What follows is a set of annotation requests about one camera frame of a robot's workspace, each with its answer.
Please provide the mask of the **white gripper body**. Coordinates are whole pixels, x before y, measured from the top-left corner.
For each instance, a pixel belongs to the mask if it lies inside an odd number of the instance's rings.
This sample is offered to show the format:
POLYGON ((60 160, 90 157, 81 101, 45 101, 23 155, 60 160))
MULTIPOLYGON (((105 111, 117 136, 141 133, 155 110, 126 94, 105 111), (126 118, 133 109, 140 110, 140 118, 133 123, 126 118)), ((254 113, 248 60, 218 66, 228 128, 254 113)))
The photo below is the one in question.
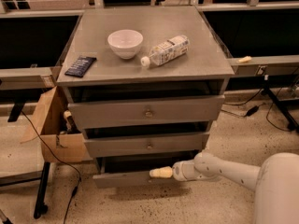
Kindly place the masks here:
POLYGON ((199 172, 195 169, 194 161, 178 161, 173 167, 173 177, 177 181, 197 181, 197 180, 208 180, 211 179, 211 175, 205 175, 202 172, 199 172))

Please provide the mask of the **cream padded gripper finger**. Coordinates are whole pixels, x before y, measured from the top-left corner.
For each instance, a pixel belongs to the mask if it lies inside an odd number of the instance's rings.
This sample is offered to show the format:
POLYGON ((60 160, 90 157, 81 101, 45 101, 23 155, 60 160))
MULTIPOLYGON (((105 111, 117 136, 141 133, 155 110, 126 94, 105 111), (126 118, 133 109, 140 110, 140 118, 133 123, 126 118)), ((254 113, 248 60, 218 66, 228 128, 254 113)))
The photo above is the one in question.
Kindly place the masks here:
POLYGON ((170 166, 152 169, 149 171, 149 176, 153 178, 170 178, 172 175, 173 171, 170 166))

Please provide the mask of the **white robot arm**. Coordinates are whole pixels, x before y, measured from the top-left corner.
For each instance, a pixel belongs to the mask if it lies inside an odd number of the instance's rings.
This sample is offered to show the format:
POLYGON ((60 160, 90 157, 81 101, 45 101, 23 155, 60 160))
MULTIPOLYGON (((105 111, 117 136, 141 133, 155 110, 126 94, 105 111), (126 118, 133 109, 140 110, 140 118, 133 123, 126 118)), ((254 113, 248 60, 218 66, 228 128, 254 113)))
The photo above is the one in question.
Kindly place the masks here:
POLYGON ((153 178, 205 181, 223 176, 255 193, 253 224, 299 224, 299 155, 278 153, 261 166, 225 161, 208 152, 171 167, 152 169, 153 178))

